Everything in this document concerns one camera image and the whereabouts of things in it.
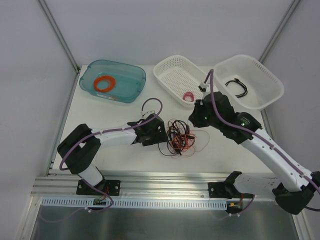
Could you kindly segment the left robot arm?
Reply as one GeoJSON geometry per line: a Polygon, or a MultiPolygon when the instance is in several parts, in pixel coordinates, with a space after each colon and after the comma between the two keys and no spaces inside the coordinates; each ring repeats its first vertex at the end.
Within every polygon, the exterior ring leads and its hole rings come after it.
{"type": "Polygon", "coordinates": [[[57,147],[62,164],[78,181],[76,194],[79,196],[120,195],[120,180],[105,179],[93,164],[100,149],[115,146],[142,144],[151,146],[167,141],[164,121],[155,113],[124,126],[94,132],[83,123],[78,125],[57,147]]]}

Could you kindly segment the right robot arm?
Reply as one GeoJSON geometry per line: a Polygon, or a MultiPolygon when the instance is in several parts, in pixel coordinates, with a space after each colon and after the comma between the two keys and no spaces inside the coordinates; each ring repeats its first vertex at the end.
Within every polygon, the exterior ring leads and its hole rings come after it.
{"type": "Polygon", "coordinates": [[[213,127],[224,137],[247,149],[262,161],[273,177],[233,171],[217,185],[217,195],[232,199],[240,194],[274,200],[292,215],[315,211],[309,203],[320,191],[320,173],[302,167],[285,153],[247,112],[236,112],[225,95],[197,99],[189,121],[196,128],[213,127]]]}

